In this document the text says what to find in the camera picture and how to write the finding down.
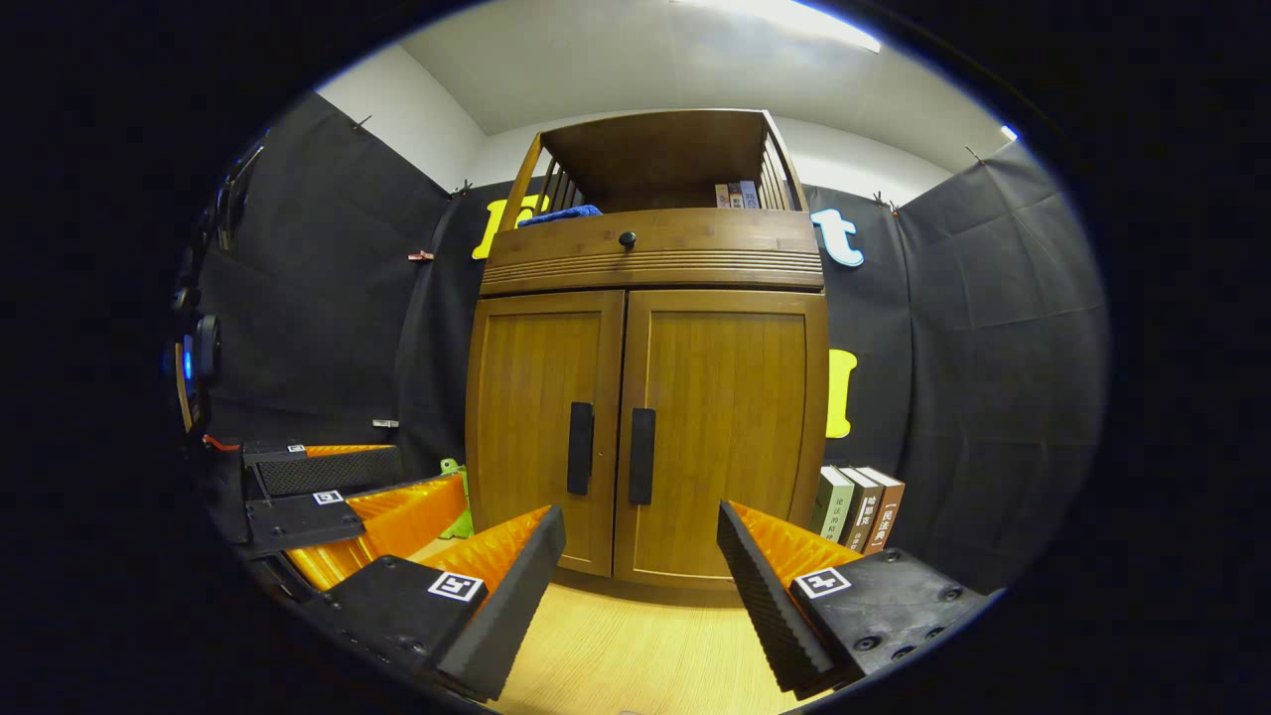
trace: light blue letter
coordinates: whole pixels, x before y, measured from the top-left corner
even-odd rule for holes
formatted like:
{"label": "light blue letter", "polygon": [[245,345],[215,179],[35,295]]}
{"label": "light blue letter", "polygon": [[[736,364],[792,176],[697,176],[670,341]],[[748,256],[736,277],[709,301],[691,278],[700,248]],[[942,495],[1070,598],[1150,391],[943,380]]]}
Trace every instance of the light blue letter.
{"label": "light blue letter", "polygon": [[844,221],[838,208],[812,213],[812,222],[821,226],[821,237],[825,240],[825,249],[830,251],[830,258],[844,265],[859,265],[866,262],[866,254],[848,243],[848,234],[855,234],[857,225]]}

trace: wooden cabinet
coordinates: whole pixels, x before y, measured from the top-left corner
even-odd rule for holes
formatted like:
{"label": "wooden cabinet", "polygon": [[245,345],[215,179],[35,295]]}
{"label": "wooden cabinet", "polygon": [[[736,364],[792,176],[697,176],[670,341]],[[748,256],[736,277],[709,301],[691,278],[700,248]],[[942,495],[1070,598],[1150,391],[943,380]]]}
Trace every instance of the wooden cabinet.
{"label": "wooden cabinet", "polygon": [[[716,546],[721,499],[807,522],[825,451],[827,359],[821,295],[630,293],[616,578],[731,588]],[[642,409],[655,424],[643,478],[632,471],[633,415]],[[648,504],[630,499],[637,479],[651,483]]]}
{"label": "wooden cabinet", "polygon": [[[641,147],[704,130],[686,152]],[[587,196],[605,213],[521,229],[505,215],[496,234],[468,377],[475,527],[561,504],[564,568],[732,588],[719,500],[806,523],[825,448],[826,309],[803,189],[765,112],[541,133],[510,206],[545,149],[549,210]],[[763,208],[717,208],[703,189],[738,179]]]}
{"label": "wooden cabinet", "polygon": [[[478,301],[464,428],[477,530],[559,504],[562,565],[604,577],[613,559],[623,304],[620,290]],[[586,494],[566,484],[574,403],[595,417]]]}

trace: black fabric curtain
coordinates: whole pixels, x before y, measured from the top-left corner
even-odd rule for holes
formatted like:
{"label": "black fabric curtain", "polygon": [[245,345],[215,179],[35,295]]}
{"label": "black fabric curtain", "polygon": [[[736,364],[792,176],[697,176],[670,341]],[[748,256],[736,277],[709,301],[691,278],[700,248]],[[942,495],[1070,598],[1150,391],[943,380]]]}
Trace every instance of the black fabric curtain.
{"label": "black fabric curtain", "polygon": [[895,475],[909,423],[909,278],[900,230],[890,206],[852,193],[805,185],[811,211],[836,208],[855,225],[852,246],[864,253],[859,265],[830,258],[820,230],[830,348],[852,352],[857,367],[848,381],[850,432],[825,441],[825,465],[873,467]]}
{"label": "black fabric curtain", "polygon": [[[224,330],[208,432],[395,442],[422,479],[442,458],[466,461],[486,263],[472,251],[511,182],[449,196],[352,123],[316,94],[280,119],[239,248],[207,258],[203,307]],[[1005,585],[1063,519],[1098,439],[1108,335],[1078,217],[1018,142],[899,217],[805,188],[811,211],[855,224],[866,255],[840,264],[815,231],[830,347],[857,357],[852,429],[826,441],[824,464],[905,481],[890,544],[977,591]],[[436,259],[407,260],[419,249]]]}
{"label": "black fabric curtain", "polygon": [[221,321],[208,434],[386,443],[394,356],[446,192],[318,94],[269,128],[238,245],[211,249],[201,309]]}
{"label": "black fabric curtain", "polygon": [[1107,386],[1103,291],[1078,216],[1019,142],[899,212],[914,391],[891,544],[993,591],[1085,480]]}

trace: ceiling light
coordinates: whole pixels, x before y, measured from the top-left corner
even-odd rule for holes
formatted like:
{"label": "ceiling light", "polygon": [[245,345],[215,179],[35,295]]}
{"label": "ceiling light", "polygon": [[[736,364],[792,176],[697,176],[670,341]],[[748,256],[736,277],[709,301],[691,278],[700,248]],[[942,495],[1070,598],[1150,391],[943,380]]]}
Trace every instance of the ceiling light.
{"label": "ceiling light", "polygon": [[869,34],[848,23],[793,0],[671,0],[691,5],[707,5],[721,10],[736,10],[765,19],[784,28],[820,34],[840,39],[871,52],[878,52],[882,44]]}

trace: orange gripper pad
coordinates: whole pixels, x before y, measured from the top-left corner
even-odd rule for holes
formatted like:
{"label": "orange gripper pad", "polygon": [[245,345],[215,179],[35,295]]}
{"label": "orange gripper pad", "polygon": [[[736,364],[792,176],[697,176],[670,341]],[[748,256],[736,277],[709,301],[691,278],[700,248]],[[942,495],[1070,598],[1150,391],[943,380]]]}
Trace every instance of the orange gripper pad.
{"label": "orange gripper pad", "polygon": [[789,522],[770,517],[744,504],[730,502],[741,517],[755,545],[773,568],[777,579],[787,589],[805,574],[863,559],[855,551],[834,544],[821,535],[801,530]]}
{"label": "orange gripper pad", "polygon": [[486,582],[489,593],[494,593],[549,508],[543,507],[513,517],[497,527],[473,535],[445,551],[421,559],[418,564],[452,574],[477,577]]}
{"label": "orange gripper pad", "polygon": [[287,551],[296,570],[319,591],[334,587],[380,556],[411,558],[468,509],[463,476],[458,474],[346,502],[362,519],[365,535]]}
{"label": "orange gripper pad", "polygon": [[330,457],[332,455],[348,455],[351,452],[366,452],[367,450],[388,450],[391,444],[310,444],[305,447],[305,457]]}

